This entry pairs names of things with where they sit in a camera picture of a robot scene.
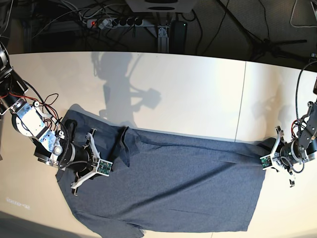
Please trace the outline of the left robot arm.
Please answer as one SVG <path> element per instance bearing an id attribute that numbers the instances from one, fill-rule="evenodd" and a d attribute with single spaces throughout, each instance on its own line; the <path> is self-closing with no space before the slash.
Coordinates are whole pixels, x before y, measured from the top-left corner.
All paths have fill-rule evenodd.
<path id="1" fill-rule="evenodd" d="M 295 90 L 295 113 L 296 119 L 292 125 L 298 128 L 296 135 L 292 136 L 292 141 L 287 143 L 283 140 L 284 132 L 277 126 L 277 138 L 270 157 L 271 165 L 277 171 L 284 169 L 290 175 L 300 174 L 305 168 L 305 164 L 316 158 L 317 152 L 317 103 L 309 101 L 308 111 L 299 117 L 298 92 L 301 76 L 306 68 L 316 64 L 316 60 L 305 65 L 298 76 Z"/>

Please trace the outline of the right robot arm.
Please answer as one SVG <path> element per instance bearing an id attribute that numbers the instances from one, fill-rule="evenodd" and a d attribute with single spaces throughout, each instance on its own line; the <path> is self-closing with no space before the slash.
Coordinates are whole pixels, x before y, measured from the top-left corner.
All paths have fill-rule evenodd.
<path id="1" fill-rule="evenodd" d="M 44 113 L 40 106 L 45 106 L 42 98 L 25 95 L 28 84 L 10 65 L 9 55 L 4 45 L 0 46 L 0 114 L 10 112 L 12 125 L 19 133 L 30 138 L 35 145 L 34 155 L 38 161 L 60 170 L 69 168 L 75 173 L 71 184 L 72 193 L 88 179 L 101 176 L 103 163 L 95 146 L 92 128 L 86 134 L 86 144 L 79 147 L 73 143 L 75 132 L 69 132 L 67 126 L 77 127 L 75 120 L 62 123 L 56 113 L 48 110 Z"/>

